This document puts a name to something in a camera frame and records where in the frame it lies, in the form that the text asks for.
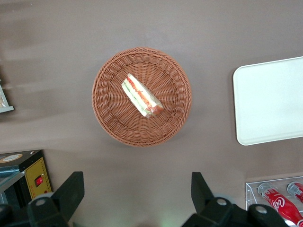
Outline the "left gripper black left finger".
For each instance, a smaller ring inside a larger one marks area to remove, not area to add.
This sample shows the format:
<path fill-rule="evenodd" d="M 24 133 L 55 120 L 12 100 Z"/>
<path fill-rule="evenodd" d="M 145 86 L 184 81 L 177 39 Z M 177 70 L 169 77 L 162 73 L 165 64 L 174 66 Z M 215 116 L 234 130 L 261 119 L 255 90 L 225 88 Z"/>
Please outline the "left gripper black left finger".
<path fill-rule="evenodd" d="M 28 205 L 30 226 L 67 227 L 84 194 L 83 172 L 73 172 L 54 193 L 40 196 Z"/>

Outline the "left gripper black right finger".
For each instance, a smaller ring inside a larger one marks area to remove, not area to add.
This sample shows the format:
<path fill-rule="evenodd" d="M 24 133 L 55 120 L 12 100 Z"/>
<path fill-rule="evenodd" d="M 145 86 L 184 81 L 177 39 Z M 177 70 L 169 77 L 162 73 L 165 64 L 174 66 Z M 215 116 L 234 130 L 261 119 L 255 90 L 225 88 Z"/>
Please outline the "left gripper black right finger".
<path fill-rule="evenodd" d="M 200 172 L 191 177 L 191 198 L 196 209 L 184 227 L 248 227 L 248 213 L 228 199 L 215 197 Z"/>

